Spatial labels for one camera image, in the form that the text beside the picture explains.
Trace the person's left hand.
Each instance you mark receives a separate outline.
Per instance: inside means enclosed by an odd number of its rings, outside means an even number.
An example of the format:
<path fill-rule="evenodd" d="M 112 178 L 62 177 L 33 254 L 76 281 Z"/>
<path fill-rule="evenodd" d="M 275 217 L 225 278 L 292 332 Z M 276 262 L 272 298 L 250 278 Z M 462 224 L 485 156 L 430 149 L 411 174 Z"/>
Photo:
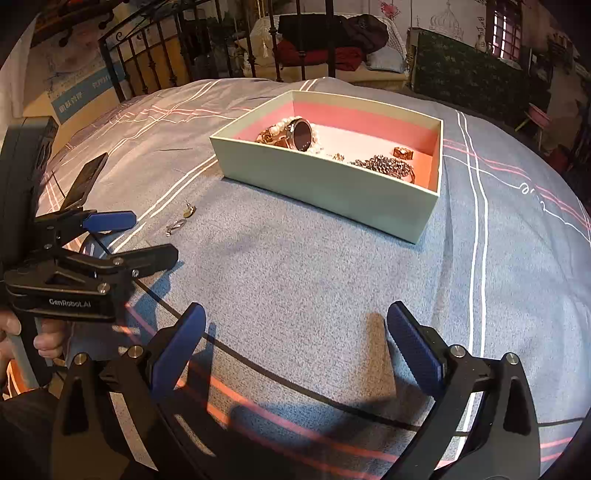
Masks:
<path fill-rule="evenodd" d="M 13 345 L 8 335 L 19 335 L 21 324 L 12 311 L 1 308 L 1 373 L 4 374 L 11 360 L 15 358 Z M 42 319 L 40 330 L 33 340 L 34 348 L 45 359 L 54 360 L 65 353 L 70 337 L 67 322 Z"/>

